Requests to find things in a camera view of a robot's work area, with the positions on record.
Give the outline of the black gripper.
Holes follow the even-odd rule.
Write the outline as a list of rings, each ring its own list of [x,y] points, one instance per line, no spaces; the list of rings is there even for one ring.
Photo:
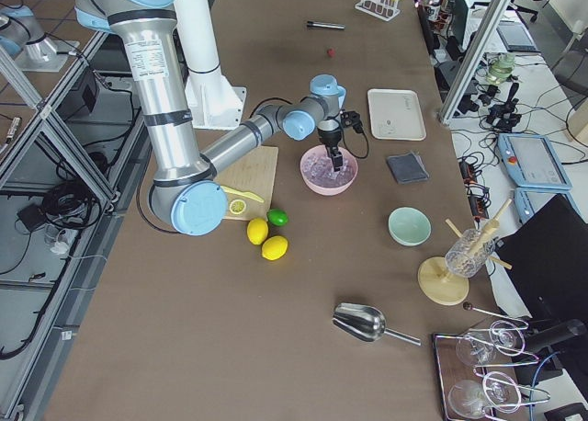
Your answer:
[[[332,130],[318,129],[318,135],[331,159],[333,171],[339,172],[344,163],[343,155],[339,150],[339,142],[342,140],[341,129],[339,127]]]

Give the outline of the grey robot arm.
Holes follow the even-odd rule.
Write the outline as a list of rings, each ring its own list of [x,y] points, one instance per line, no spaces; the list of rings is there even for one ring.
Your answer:
[[[341,165],[336,127],[346,92],[329,74],[315,76],[300,102],[262,107],[198,147],[198,125],[243,105],[221,73],[209,0],[75,0],[75,10],[81,25],[123,42],[158,166],[150,208],[179,233],[203,235],[221,223],[228,200],[215,176],[277,132],[297,141],[318,133]]]
[[[24,72],[57,73],[69,51],[46,34],[27,6],[1,8],[1,46]]]

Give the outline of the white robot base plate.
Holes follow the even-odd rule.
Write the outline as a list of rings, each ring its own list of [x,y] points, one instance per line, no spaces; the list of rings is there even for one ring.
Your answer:
[[[247,89],[231,85],[219,70],[190,72],[185,93],[194,129],[231,131],[240,124]]]

